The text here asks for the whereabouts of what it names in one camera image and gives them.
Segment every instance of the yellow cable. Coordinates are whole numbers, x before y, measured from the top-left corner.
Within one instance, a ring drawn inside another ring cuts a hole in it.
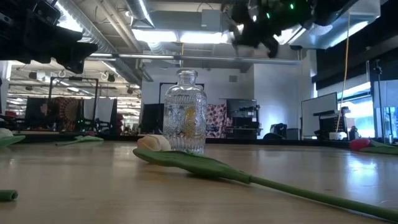
[[[350,24],[350,22],[351,22],[351,14],[348,11],[346,62],[345,62],[346,64],[345,64],[345,70],[344,70],[343,91],[341,92],[340,111],[338,113],[336,132],[338,132],[338,126],[340,125],[341,110],[342,110],[341,108],[343,107],[344,90],[346,88],[347,68],[348,68],[348,47],[349,47],[349,24]]]

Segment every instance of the desk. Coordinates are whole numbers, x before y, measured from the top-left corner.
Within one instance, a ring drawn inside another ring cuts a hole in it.
[[[383,223],[255,184],[150,165],[132,153],[135,146],[105,141],[4,149],[0,189],[17,189],[19,198],[0,203],[1,223]],[[222,144],[206,145],[206,155],[270,180],[398,209],[395,156]]]
[[[233,139],[257,139],[262,128],[235,128],[225,127],[224,130],[232,130],[232,133],[225,133],[226,138]]]

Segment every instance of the white wall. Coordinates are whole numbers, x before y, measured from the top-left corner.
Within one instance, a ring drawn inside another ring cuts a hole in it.
[[[148,74],[154,80],[153,82],[142,82],[142,101],[145,104],[158,103],[159,83],[177,82],[176,71],[179,68],[147,68]],[[222,104],[226,98],[253,99],[252,87],[246,78],[246,74],[238,69],[212,68],[210,71],[202,68],[193,68],[198,72],[196,83],[205,84],[205,93],[208,104]],[[230,83],[229,76],[237,75],[238,82]],[[171,85],[163,85],[161,89],[161,103],[164,99],[164,93]]]
[[[299,127],[299,65],[254,65],[254,99],[260,105],[262,138],[272,124]]]

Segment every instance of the glass bottle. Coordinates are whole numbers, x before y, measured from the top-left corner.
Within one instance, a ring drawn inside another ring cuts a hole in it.
[[[177,71],[177,85],[167,90],[164,100],[163,135],[172,150],[204,153],[206,140],[207,96],[195,86],[198,73]]]

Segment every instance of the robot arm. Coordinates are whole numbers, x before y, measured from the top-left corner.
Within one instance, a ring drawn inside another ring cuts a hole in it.
[[[253,21],[246,4],[233,7],[232,20],[244,24],[241,34],[234,31],[234,47],[247,45],[257,48],[260,43],[275,57],[278,42],[273,38],[282,30],[300,24],[305,29],[312,24],[327,26],[339,18],[358,0],[257,0],[257,20]]]
[[[83,72],[85,58],[97,51],[97,45],[78,42],[81,32],[57,26],[56,2],[1,0],[0,60],[50,63],[55,58],[67,70]]]

